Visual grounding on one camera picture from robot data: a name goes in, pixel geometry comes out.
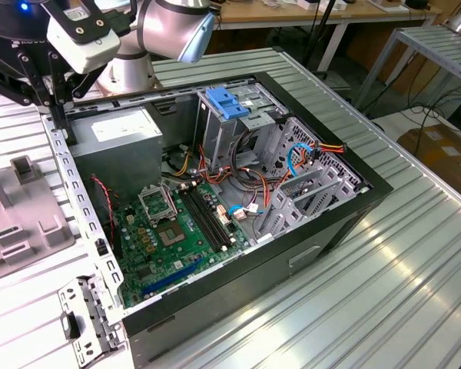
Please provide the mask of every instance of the metal rack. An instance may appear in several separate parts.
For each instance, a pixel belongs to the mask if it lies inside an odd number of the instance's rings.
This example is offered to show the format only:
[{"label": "metal rack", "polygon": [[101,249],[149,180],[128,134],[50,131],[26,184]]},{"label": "metal rack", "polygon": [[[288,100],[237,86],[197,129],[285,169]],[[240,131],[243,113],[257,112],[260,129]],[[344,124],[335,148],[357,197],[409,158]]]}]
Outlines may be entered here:
[{"label": "metal rack", "polygon": [[359,108],[364,102],[367,92],[370,90],[370,87],[391,55],[397,42],[402,42],[409,49],[402,56],[391,76],[387,79],[387,84],[403,70],[403,67],[410,60],[414,52],[420,53],[447,71],[436,88],[438,95],[434,96],[433,99],[437,99],[443,93],[443,87],[453,75],[461,79],[461,35],[454,33],[443,25],[395,29],[360,88],[360,92],[354,102],[356,108]]},{"label": "metal rack", "polygon": [[[155,71],[166,86],[267,71],[395,191],[331,254],[153,367],[461,364],[460,195],[285,53],[210,55],[195,65],[163,61]],[[0,97],[0,168],[24,154],[46,172],[77,243],[0,280],[0,366],[75,367],[56,291],[94,266],[37,114]],[[130,361],[129,352],[119,352],[94,368],[128,369]]]}]

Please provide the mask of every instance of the cardboard box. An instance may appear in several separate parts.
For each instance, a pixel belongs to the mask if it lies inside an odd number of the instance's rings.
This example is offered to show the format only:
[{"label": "cardboard box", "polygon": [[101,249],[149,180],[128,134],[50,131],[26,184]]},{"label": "cardboard box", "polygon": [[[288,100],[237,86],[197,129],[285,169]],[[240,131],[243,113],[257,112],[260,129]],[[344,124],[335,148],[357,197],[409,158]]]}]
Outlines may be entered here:
[{"label": "cardboard box", "polygon": [[[413,153],[420,129],[412,129],[398,143]],[[445,125],[423,129],[416,158],[461,194],[461,137]]]}]

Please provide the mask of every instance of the open computer tower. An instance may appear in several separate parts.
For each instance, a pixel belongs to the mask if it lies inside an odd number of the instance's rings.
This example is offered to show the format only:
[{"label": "open computer tower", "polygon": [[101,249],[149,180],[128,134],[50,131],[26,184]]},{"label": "open computer tower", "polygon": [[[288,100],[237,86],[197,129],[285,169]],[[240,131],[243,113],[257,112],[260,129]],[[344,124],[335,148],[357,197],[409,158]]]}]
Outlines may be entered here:
[{"label": "open computer tower", "polygon": [[143,367],[331,251],[392,191],[266,74],[67,116],[69,145],[43,122],[98,268],[58,292],[80,367],[126,341]]}]

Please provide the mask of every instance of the black robot mount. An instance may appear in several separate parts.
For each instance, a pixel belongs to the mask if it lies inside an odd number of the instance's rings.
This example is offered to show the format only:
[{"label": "black robot mount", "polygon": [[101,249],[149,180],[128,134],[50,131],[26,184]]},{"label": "black robot mount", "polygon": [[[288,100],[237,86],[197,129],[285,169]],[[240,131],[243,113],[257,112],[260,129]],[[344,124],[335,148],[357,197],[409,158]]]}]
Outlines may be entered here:
[{"label": "black robot mount", "polygon": [[47,40],[50,18],[82,45],[106,36],[110,30],[119,37],[126,35],[136,13],[133,2],[127,14],[115,10],[103,13],[94,0],[77,2],[90,15],[80,21],[72,21],[64,13],[70,9],[68,0],[0,0],[0,95],[20,105],[46,107],[56,127],[65,129],[70,141],[75,138],[64,105],[85,96],[105,65],[85,75],[73,72]]}]

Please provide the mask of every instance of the ram slot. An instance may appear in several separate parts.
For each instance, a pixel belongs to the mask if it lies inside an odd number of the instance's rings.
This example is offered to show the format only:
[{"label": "ram slot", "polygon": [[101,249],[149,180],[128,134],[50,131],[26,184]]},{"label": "ram slot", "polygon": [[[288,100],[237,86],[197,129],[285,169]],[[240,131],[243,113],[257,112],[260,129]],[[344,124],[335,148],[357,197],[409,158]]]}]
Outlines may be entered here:
[{"label": "ram slot", "polygon": [[199,194],[195,190],[180,193],[180,197],[197,226],[210,243],[212,250],[219,252],[222,246],[231,244],[230,238],[225,234],[203,199],[203,204],[199,202]]},{"label": "ram slot", "polygon": [[221,223],[214,217],[214,214],[210,209],[208,209],[208,205],[205,202],[205,200],[198,194],[196,190],[193,191],[193,196],[194,202],[197,204],[199,208],[205,209],[204,216],[208,218],[208,221],[211,223],[212,230],[216,234],[218,234],[218,237],[221,242],[223,242],[225,245],[230,246],[231,245],[231,240],[229,236],[227,236],[227,233],[225,233],[224,229],[221,226]]}]

